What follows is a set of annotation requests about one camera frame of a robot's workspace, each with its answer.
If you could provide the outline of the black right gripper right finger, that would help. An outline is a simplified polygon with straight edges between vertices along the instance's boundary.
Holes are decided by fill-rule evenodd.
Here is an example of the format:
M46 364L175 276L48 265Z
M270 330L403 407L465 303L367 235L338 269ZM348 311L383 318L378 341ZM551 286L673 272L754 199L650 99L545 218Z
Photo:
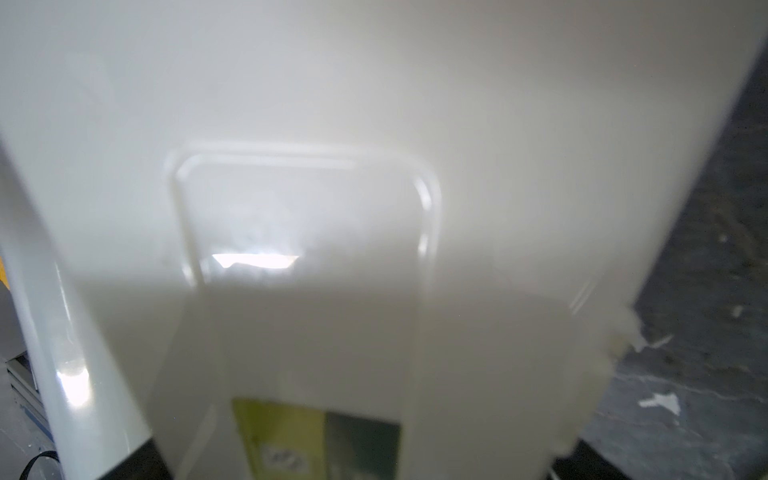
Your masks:
M572 453L557 458L548 470L549 480L629 480L630 477L605 459L584 440Z

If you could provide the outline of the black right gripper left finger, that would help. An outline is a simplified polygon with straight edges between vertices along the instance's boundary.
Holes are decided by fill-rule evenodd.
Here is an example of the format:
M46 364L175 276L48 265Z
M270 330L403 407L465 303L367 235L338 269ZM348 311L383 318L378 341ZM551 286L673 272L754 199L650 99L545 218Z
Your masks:
M173 476L153 439L142 444L100 480L172 480Z

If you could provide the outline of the cream wrap dispenser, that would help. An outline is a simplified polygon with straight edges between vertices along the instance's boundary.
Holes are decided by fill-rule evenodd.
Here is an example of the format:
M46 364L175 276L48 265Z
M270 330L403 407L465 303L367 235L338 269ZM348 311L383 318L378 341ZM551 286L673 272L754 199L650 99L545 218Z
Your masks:
M5 1L1 254L67 479L542 479L763 1Z

